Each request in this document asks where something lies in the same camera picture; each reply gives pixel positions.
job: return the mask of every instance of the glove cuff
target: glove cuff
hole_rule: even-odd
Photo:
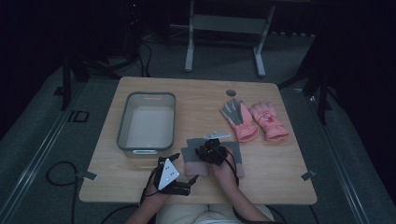
[[[260,133],[259,127],[254,124],[234,125],[233,130],[239,142],[250,142]]]
[[[269,142],[276,142],[289,136],[289,132],[281,125],[267,128],[265,139]]]

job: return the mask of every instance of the work glove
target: work glove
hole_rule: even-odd
[[[279,141],[288,137],[289,132],[276,118],[274,105],[257,103],[248,110],[257,123],[265,131],[265,139],[270,142]]]
[[[252,141],[259,134],[259,127],[253,123],[253,118],[242,101],[233,98],[220,112],[230,122],[239,142]]]

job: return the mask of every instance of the person's lap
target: person's lap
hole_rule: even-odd
[[[269,209],[263,204],[256,204],[266,216],[274,220]],[[233,214],[230,204],[167,204],[158,214],[158,224],[186,224],[206,220],[239,221]]]

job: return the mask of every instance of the black device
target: black device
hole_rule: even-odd
[[[201,161],[220,166],[227,157],[227,149],[220,145],[218,138],[215,138],[207,140],[203,146],[196,148],[195,154]]]
[[[163,194],[172,194],[172,195],[184,195],[188,196],[190,195],[191,192],[191,186],[196,182],[198,175],[195,175],[188,183],[181,183],[177,182],[176,180],[173,180],[172,182],[168,183],[165,187],[160,188],[160,182],[161,178],[163,175],[169,175],[166,172],[163,171],[166,160],[169,159],[169,161],[174,161],[180,156],[180,153],[176,153],[168,158],[160,157],[158,159],[158,164],[157,167],[154,168],[154,170],[151,172],[150,177],[148,178],[148,183],[146,187],[143,189],[142,196],[140,198],[140,203],[142,203],[145,199],[145,197],[151,196],[151,195],[146,195],[147,189],[149,187],[149,183],[151,181],[151,178],[155,175],[153,185],[155,188],[159,189],[157,192],[163,193]]]

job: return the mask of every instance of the white triangle marker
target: white triangle marker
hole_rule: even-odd
[[[172,164],[169,159],[166,159],[165,165],[163,167],[163,175],[160,179],[160,184],[158,185],[158,190],[162,190],[166,186],[168,186],[172,181],[176,180],[179,176],[178,170]]]

